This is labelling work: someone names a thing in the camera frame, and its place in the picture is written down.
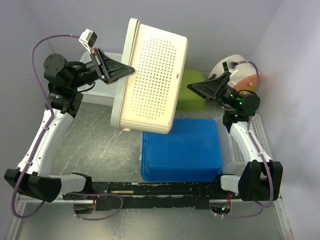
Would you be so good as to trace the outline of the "green plastic tray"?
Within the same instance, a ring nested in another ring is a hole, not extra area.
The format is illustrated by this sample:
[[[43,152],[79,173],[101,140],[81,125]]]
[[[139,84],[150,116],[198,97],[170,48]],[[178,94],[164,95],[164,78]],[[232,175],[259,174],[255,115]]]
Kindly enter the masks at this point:
[[[206,106],[206,100],[187,88],[189,84],[203,82],[203,74],[195,69],[184,69],[176,104],[177,111],[197,111]]]

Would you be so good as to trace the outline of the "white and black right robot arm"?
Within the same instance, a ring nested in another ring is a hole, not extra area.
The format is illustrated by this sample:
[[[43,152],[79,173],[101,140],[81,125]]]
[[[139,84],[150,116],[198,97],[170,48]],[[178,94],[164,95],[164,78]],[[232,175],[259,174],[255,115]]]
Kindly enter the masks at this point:
[[[253,91],[237,91],[230,87],[230,76],[231,73],[225,71],[219,77],[213,76],[206,81],[187,86],[203,99],[218,99],[233,108],[224,112],[222,120],[242,153],[245,168],[240,176],[221,174],[218,183],[212,186],[212,193],[218,199],[223,199],[229,192],[233,192],[245,202],[273,202],[279,197],[283,166],[272,160],[250,129],[251,118],[259,108],[261,100]]]

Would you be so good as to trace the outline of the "large white plastic tub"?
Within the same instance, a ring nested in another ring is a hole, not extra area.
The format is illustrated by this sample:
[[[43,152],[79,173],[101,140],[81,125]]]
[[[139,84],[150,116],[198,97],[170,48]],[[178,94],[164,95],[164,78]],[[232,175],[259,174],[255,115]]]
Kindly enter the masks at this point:
[[[120,53],[112,53],[112,52],[104,52],[104,53],[111,59],[116,60],[118,62],[121,62],[122,60],[122,54]],[[80,61],[83,63],[87,63],[91,61],[89,53],[85,52],[80,58]],[[82,93],[83,94],[82,101],[86,103],[112,107],[114,103],[116,90],[117,90],[117,84],[118,82],[115,82],[113,84],[105,84],[101,80],[97,80],[95,82],[95,86],[91,90],[84,91]],[[92,86],[90,85],[84,85],[82,87],[79,87],[78,91],[87,90],[91,87]]]

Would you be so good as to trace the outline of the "cream perforated laundry basket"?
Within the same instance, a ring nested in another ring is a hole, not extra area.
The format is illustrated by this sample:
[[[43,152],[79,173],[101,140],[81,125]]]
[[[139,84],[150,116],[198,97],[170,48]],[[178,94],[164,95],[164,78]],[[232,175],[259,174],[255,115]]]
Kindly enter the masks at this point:
[[[159,134],[171,130],[187,50],[185,36],[129,20],[121,62],[134,73],[117,81],[111,127]]]

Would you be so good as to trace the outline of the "white perforated plastic basket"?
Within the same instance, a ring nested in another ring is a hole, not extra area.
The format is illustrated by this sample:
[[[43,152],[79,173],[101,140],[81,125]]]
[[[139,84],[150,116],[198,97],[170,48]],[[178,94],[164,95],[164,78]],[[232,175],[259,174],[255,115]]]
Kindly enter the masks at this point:
[[[236,140],[228,133],[226,127],[224,126],[223,117],[220,116],[219,118],[217,118],[216,122],[223,160],[223,166],[220,170],[220,173],[232,174],[240,177],[246,167],[246,162],[241,149],[239,148]],[[250,129],[254,132],[257,141],[271,160],[272,154],[269,148],[268,140],[261,118],[258,114],[251,118]]]

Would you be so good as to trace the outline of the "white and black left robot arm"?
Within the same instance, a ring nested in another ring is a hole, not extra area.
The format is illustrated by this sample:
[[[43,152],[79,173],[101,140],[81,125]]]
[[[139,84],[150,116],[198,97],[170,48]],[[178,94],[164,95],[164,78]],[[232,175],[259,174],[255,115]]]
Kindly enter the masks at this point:
[[[102,80],[112,84],[135,72],[128,64],[109,58],[100,48],[94,48],[91,61],[67,61],[62,55],[49,55],[44,63],[44,78],[49,82],[49,102],[42,123],[26,156],[15,169],[5,172],[5,180],[20,194],[44,202],[75,192],[89,199],[94,192],[91,177],[72,173],[53,176],[52,162],[67,128],[80,108],[83,94],[79,87]]]

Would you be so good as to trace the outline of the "blue plastic tub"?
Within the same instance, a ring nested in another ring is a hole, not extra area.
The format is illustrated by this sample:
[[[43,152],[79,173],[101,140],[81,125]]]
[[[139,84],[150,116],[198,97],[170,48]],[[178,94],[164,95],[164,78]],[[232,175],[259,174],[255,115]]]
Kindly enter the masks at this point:
[[[210,183],[222,168],[214,119],[176,118],[167,134],[142,134],[140,172],[145,181]]]

